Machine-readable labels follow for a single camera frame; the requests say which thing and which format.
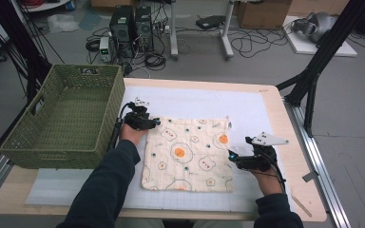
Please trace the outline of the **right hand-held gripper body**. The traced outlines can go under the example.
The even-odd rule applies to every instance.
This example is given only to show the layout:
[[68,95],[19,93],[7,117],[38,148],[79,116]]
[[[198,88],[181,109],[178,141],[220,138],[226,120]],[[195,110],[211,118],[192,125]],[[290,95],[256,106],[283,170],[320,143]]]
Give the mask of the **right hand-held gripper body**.
[[266,132],[261,132],[258,136],[253,137],[253,155],[240,156],[236,166],[241,170],[259,170],[267,171],[272,165],[277,164],[277,152],[274,145],[288,144],[289,141]]

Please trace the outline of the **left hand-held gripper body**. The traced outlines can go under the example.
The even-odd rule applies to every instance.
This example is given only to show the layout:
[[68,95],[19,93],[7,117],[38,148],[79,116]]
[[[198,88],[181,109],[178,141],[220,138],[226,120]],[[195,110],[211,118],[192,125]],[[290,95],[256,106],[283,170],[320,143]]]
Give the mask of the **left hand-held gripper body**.
[[154,127],[154,121],[149,119],[147,112],[147,102],[136,97],[134,102],[130,102],[126,106],[131,111],[125,114],[125,124],[136,130],[147,130]]

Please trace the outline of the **cream printed cloth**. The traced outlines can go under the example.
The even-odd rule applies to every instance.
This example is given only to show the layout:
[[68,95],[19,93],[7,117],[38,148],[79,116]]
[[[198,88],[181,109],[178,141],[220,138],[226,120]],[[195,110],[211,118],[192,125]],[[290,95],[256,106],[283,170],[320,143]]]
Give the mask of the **cream printed cloth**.
[[230,120],[161,117],[148,131],[142,187],[147,190],[231,192]]

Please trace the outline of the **green woven basket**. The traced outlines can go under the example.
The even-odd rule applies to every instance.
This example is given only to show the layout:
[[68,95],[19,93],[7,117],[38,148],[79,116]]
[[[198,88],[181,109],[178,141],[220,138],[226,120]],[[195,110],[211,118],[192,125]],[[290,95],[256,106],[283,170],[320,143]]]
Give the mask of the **green woven basket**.
[[54,65],[0,147],[24,168],[95,167],[125,94],[120,66]]

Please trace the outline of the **person's left hand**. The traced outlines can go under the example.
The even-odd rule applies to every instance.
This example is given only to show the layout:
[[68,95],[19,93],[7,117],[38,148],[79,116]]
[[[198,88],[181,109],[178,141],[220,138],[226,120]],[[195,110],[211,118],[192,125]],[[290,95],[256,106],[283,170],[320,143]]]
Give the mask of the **person's left hand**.
[[146,130],[136,130],[129,126],[128,124],[124,124],[121,127],[120,131],[120,140],[128,140],[134,143],[135,145],[138,145],[141,138],[147,134]]

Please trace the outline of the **person's right hand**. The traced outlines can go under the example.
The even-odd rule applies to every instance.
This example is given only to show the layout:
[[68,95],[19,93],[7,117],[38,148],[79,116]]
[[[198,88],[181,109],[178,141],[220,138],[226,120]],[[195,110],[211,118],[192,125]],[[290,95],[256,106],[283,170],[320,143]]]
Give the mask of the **person's right hand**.
[[257,179],[259,189],[264,196],[283,193],[277,174],[272,168],[265,172],[253,170],[252,174]]

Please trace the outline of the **white grid mat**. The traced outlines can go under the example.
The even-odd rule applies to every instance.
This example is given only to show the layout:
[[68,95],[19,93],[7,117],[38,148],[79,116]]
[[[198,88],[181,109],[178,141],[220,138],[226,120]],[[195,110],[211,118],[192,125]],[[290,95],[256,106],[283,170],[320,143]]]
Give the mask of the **white grid mat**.
[[[125,100],[131,101],[136,97],[147,102],[150,115],[157,118],[229,119],[228,151],[234,151],[239,156],[250,156],[253,153],[253,147],[246,143],[245,137],[253,138],[261,132],[274,133],[266,103],[258,92],[129,86]],[[250,173],[239,170],[231,161],[231,192],[156,191],[143,188],[146,141],[147,137],[143,138],[138,146],[142,160],[137,164],[136,174],[129,185],[125,208],[248,214],[256,212],[255,201],[261,196],[257,181]]]

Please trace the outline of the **grey tape piece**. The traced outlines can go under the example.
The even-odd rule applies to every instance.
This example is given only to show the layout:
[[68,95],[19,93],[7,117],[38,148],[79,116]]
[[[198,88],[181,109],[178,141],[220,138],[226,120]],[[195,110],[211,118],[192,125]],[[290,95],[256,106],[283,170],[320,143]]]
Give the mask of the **grey tape piece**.
[[305,182],[309,182],[309,181],[312,181],[312,180],[315,180],[317,177],[319,176],[319,173],[317,171],[312,171],[306,175],[304,175],[302,177],[302,179],[305,181]]

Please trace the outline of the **thin wooden strip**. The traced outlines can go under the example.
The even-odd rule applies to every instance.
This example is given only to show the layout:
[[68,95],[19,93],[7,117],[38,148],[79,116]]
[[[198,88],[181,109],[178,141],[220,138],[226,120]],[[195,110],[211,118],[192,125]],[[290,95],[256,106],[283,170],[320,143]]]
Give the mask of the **thin wooden strip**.
[[298,207],[309,217],[311,218],[313,215],[312,213],[301,203],[301,201],[292,195],[293,201],[298,205]]

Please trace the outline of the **person's trousers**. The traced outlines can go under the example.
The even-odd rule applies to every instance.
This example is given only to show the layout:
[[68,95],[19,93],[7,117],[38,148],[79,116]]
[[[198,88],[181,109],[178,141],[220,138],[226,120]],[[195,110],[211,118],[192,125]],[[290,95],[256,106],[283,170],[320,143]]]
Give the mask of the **person's trousers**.
[[231,220],[161,220],[158,218],[118,218],[115,228],[242,228]]

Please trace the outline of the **white power supply box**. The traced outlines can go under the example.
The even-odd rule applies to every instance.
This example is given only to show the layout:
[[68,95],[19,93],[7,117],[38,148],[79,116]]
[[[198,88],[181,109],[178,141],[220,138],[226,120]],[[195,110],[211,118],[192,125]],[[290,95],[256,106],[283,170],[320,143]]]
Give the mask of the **white power supply box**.
[[99,51],[102,61],[105,63],[109,63],[111,61],[111,48],[108,37],[102,37],[100,39]]

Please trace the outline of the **slim black computer tower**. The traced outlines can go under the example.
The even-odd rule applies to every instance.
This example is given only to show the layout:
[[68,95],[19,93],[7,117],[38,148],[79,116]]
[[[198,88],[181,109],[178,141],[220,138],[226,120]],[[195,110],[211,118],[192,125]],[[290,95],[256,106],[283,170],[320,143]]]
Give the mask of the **slim black computer tower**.
[[154,49],[151,7],[137,7],[135,12],[135,23],[140,46],[147,52]]

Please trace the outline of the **large black computer tower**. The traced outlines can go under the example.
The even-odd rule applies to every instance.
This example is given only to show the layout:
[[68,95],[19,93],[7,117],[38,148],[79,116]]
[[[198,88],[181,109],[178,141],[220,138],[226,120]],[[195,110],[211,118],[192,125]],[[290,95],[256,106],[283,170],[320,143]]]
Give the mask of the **large black computer tower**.
[[133,41],[137,38],[133,8],[129,5],[117,5],[113,11],[109,27],[120,57],[133,57]]

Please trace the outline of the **white stand leg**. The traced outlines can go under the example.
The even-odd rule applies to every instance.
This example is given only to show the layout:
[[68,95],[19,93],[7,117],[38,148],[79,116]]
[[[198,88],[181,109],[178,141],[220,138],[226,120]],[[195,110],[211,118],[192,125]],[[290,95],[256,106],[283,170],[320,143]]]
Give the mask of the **white stand leg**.
[[230,22],[233,15],[233,9],[234,9],[235,2],[233,0],[227,1],[227,9],[226,9],[226,15],[224,20],[224,28],[221,31],[221,41],[225,50],[225,59],[229,60],[234,56],[233,49],[231,47],[229,38],[228,38],[228,32],[230,29]]
[[170,53],[173,60],[177,60],[179,57],[176,32],[175,4],[176,0],[170,0]]

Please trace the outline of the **white floor board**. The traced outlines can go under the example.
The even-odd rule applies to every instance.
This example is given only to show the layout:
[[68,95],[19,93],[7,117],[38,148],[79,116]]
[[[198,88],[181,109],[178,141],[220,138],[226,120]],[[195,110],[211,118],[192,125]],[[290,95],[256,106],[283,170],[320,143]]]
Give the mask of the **white floor board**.
[[[301,32],[292,31],[292,25],[298,18],[296,16],[287,16],[283,22],[282,30],[296,54],[314,55],[317,52],[317,45]],[[352,57],[357,56],[356,51],[344,42],[335,54],[336,57]]]

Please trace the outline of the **black flat device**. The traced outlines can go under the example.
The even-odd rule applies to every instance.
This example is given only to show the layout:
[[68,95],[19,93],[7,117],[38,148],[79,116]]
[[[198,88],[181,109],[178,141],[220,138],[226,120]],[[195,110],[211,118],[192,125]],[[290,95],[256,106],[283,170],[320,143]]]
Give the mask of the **black flat device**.
[[196,21],[196,25],[201,29],[213,29],[224,23],[225,17],[222,15],[212,15]]

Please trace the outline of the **clear plastic bag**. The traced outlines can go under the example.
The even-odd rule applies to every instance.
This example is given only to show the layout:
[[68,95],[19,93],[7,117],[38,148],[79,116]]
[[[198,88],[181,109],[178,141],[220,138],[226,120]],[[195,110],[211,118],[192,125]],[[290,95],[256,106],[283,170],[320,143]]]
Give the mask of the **clear plastic bag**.
[[79,24],[72,15],[55,14],[48,17],[48,27],[51,33],[72,32],[79,29]]

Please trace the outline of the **brown cardboard box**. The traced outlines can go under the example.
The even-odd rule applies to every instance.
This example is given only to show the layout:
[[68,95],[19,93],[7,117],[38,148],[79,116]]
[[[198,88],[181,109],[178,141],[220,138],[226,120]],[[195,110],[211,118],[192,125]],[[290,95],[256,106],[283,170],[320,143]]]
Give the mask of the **brown cardboard box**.
[[240,2],[237,13],[242,29],[281,29],[293,0]]

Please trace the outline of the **grey headset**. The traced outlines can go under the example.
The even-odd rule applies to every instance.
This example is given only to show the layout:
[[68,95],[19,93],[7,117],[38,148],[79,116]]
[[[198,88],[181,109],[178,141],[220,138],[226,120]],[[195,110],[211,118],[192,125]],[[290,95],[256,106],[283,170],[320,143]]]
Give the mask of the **grey headset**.
[[295,20],[292,31],[300,31],[313,43],[317,44],[335,23],[336,18],[327,12],[311,12],[307,17]]

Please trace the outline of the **black metal frame stand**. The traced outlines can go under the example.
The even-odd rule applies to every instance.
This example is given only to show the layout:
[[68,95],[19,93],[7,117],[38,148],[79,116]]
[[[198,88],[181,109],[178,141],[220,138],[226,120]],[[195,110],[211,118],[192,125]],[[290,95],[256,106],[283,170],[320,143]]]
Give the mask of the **black metal frame stand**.
[[277,85],[278,90],[293,86],[291,92],[284,97],[284,101],[291,106],[300,107],[303,98],[307,97],[303,128],[311,138],[313,138],[312,125],[319,76],[364,14],[365,0],[349,0],[307,67],[300,74]]

